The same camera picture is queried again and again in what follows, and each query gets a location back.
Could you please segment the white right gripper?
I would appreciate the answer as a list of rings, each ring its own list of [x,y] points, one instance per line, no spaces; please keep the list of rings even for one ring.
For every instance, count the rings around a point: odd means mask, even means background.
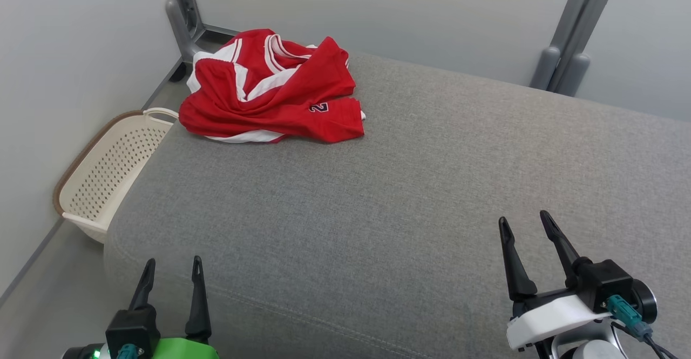
[[[553,243],[565,273],[565,286],[577,286],[573,263],[580,258],[548,211],[540,211],[546,236]],[[506,338],[513,351],[533,347],[537,352],[615,352],[615,329],[609,301],[590,307],[572,290],[537,293],[516,251],[516,239],[506,217],[498,220],[504,273],[513,302]]]

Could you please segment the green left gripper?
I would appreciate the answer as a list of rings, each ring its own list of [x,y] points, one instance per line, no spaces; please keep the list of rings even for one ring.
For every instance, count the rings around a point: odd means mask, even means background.
[[[148,296],[154,284],[156,262],[154,258],[146,261],[140,280],[129,304],[129,310],[148,307]],[[204,270],[200,256],[193,258],[192,305],[185,324],[185,337],[163,338],[155,349],[141,358],[220,358],[217,350],[209,345],[212,325],[205,285]]]

